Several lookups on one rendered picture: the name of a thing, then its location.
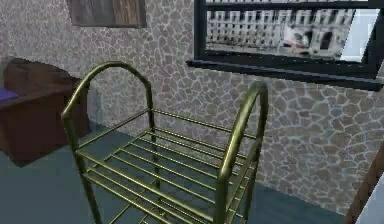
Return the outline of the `black framed window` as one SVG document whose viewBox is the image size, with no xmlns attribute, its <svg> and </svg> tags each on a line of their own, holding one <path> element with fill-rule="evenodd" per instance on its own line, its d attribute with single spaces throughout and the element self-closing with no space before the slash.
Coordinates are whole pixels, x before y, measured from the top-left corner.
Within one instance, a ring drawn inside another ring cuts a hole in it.
<svg viewBox="0 0 384 224">
<path fill-rule="evenodd" d="M 195 0 L 187 65 L 378 92 L 384 0 Z"/>
</svg>

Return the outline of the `purple bed cover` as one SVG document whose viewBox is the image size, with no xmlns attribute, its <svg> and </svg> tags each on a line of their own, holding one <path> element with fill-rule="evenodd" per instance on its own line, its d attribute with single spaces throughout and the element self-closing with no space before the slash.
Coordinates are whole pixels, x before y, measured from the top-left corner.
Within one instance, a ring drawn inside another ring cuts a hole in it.
<svg viewBox="0 0 384 224">
<path fill-rule="evenodd" d="M 5 102 L 18 97 L 19 95 L 16 92 L 8 90 L 6 88 L 0 88 L 0 102 Z"/>
</svg>

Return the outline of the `wooden framed wall picture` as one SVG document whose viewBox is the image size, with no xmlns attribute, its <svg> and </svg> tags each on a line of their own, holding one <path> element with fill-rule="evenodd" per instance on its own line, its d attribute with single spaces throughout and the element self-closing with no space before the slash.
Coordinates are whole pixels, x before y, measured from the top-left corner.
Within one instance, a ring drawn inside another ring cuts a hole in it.
<svg viewBox="0 0 384 224">
<path fill-rule="evenodd" d="M 80 27 L 147 26 L 145 0 L 66 0 L 71 23 Z"/>
</svg>

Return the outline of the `brown wooden door frame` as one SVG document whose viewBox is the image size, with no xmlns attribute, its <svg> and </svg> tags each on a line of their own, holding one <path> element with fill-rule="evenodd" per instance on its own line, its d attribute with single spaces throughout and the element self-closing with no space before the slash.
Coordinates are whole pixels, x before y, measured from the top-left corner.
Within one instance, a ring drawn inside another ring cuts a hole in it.
<svg viewBox="0 0 384 224">
<path fill-rule="evenodd" d="M 374 191 L 380 177 L 384 173 L 384 142 L 375 155 L 367 174 L 361 182 L 359 189 L 347 211 L 343 224 L 356 224 L 358 217 L 367 204 L 369 197 Z"/>
</svg>

